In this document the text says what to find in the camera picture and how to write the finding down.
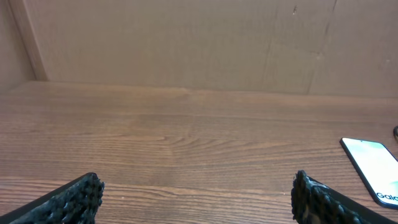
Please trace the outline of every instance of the wood grain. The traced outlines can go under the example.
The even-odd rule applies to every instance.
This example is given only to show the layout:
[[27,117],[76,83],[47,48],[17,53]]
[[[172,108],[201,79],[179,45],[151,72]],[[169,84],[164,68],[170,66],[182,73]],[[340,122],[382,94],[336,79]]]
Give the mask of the wood grain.
[[0,96],[0,213],[86,172],[98,223],[294,223],[294,174],[376,205],[341,137],[398,146],[398,100],[30,82]]

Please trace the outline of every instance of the smartphone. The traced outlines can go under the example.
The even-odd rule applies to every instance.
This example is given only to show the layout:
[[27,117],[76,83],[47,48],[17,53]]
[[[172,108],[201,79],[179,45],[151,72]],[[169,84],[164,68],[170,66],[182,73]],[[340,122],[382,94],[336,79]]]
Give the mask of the smartphone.
[[341,146],[365,183],[373,200],[398,209],[398,161],[381,143],[342,138]]

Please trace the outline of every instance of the black textured object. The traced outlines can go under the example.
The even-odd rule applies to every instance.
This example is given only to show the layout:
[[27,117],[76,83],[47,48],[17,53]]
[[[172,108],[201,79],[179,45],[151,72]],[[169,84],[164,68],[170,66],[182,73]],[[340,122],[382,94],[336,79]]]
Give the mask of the black textured object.
[[0,217],[1,224],[94,224],[104,183],[95,173],[76,180]]
[[293,181],[293,219],[299,224],[397,224],[300,170]]
[[398,126],[394,127],[392,133],[394,134],[394,138],[398,141]]

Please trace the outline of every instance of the brown surface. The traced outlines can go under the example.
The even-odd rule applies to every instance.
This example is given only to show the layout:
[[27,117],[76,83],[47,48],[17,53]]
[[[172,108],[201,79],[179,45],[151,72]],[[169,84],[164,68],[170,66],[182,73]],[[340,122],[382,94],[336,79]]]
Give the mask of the brown surface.
[[0,0],[0,94],[34,79],[8,0]]
[[41,80],[398,97],[398,1],[12,0]]
[[0,96],[0,213],[86,172],[98,223],[294,223],[294,174],[376,205],[338,143],[384,143],[398,100],[30,82]]

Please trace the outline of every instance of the cardboard panel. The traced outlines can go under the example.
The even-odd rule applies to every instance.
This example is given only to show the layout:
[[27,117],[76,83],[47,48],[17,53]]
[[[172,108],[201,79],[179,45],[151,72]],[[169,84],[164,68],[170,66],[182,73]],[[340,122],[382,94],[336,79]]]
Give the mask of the cardboard panel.
[[319,53],[336,0],[280,0],[274,42]]
[[26,1],[51,81],[260,88],[277,1]]
[[263,89],[284,93],[308,93],[317,54],[272,43]]
[[0,0],[0,93],[34,79],[7,0]]
[[338,1],[310,93],[398,97],[398,1]]

